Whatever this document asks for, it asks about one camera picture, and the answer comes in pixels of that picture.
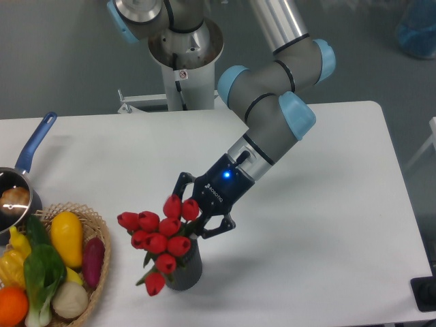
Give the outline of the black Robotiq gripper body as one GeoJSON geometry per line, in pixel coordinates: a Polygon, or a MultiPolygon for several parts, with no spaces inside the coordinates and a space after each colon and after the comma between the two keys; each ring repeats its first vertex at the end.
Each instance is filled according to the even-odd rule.
{"type": "Polygon", "coordinates": [[[228,214],[255,184],[240,168],[249,157],[249,153],[242,153],[232,161],[228,154],[224,154],[205,174],[195,179],[192,198],[202,212],[207,211],[212,216],[228,214]]]}

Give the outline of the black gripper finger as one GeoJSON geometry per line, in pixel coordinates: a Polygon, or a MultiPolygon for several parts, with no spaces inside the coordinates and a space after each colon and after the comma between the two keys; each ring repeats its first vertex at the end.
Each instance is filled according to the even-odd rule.
{"type": "Polygon", "coordinates": [[[188,172],[181,172],[178,176],[173,189],[173,194],[178,196],[179,200],[183,200],[183,194],[189,184],[194,184],[196,177],[188,172]]]}
{"type": "Polygon", "coordinates": [[[207,228],[209,221],[216,218],[216,215],[201,214],[198,225],[193,229],[193,232],[190,234],[190,238],[212,238],[214,236],[229,232],[236,227],[236,223],[232,219],[231,215],[229,213],[226,213],[222,216],[218,226],[214,228],[207,228]]]}

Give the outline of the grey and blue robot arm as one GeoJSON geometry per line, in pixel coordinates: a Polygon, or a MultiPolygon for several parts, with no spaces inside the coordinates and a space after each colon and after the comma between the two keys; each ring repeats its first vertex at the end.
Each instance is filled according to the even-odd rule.
{"type": "Polygon", "coordinates": [[[193,185],[197,209],[183,229],[190,238],[230,231],[233,205],[314,126],[313,111],[298,92],[333,73],[336,59],[324,40],[313,39],[293,1],[251,1],[274,56],[253,72],[242,65],[215,77],[223,50],[220,28],[201,1],[109,1],[108,11],[130,43],[147,40],[160,65],[171,111],[211,109],[220,97],[247,131],[204,175],[180,174],[174,193],[193,185]]]}

